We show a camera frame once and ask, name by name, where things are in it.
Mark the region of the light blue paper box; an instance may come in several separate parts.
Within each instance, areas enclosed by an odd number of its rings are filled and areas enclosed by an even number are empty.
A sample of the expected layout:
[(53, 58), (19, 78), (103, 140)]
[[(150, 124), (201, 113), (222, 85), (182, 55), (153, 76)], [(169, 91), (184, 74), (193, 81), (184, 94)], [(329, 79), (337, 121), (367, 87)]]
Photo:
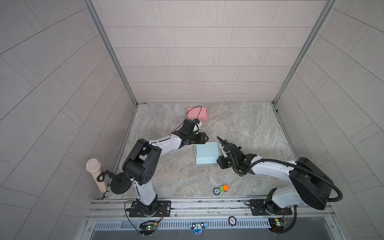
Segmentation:
[(221, 155), (218, 142), (207, 142), (203, 145), (195, 145), (195, 158), (197, 165), (216, 164)]

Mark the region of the pink paper box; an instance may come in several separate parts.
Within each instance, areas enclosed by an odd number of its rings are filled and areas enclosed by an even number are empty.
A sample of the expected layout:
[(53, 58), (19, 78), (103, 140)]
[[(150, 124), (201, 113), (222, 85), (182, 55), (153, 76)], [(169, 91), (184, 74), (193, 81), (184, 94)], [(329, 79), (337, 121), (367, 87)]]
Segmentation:
[(187, 108), (187, 118), (189, 120), (198, 119), (201, 122), (207, 122), (208, 117), (209, 114), (207, 107)]

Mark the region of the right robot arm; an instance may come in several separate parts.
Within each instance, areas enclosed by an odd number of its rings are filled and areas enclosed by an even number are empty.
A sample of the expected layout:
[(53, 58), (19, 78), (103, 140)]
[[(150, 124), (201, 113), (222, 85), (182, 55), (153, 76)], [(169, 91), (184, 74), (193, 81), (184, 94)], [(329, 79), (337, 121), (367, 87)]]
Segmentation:
[(324, 210), (327, 203), (340, 202), (344, 197), (334, 182), (307, 158), (289, 162), (267, 159), (255, 154), (245, 155), (241, 147), (226, 140), (219, 139), (219, 142), (224, 151), (217, 160), (221, 169), (231, 168), (240, 177), (265, 175), (289, 183), (286, 188), (271, 189), (263, 201), (263, 208), (271, 215), (303, 204)]

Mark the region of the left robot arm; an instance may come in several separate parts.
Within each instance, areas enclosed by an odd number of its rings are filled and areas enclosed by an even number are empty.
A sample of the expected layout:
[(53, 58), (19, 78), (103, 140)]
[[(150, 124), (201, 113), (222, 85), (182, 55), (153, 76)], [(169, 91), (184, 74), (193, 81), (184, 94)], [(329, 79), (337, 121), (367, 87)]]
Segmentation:
[(179, 130), (171, 132), (167, 137), (147, 141), (139, 139), (122, 166), (121, 183), (125, 193), (131, 186), (135, 186), (139, 198), (136, 200), (137, 211), (147, 216), (156, 212), (158, 196), (155, 193), (152, 177), (156, 171), (162, 155), (178, 150), (187, 145), (203, 145), (208, 136), (200, 132), (202, 123), (198, 119), (185, 119)]

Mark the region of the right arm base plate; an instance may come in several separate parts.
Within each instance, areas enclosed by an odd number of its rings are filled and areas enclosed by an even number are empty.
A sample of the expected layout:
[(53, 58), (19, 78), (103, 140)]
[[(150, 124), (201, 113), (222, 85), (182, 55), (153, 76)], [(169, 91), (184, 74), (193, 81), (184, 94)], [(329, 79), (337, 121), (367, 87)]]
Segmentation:
[(245, 201), (245, 204), (251, 208), (253, 216), (290, 216), (293, 214), (290, 207), (282, 209), (272, 201), (251, 199)]

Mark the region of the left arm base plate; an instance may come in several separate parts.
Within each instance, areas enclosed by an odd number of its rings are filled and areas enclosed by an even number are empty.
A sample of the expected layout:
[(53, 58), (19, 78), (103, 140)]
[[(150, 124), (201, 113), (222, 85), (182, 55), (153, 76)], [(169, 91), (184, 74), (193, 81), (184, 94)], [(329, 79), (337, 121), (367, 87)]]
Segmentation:
[(149, 206), (144, 205), (139, 200), (132, 203), (130, 208), (127, 208), (130, 218), (158, 218), (169, 217), (171, 211), (171, 201), (155, 200)]

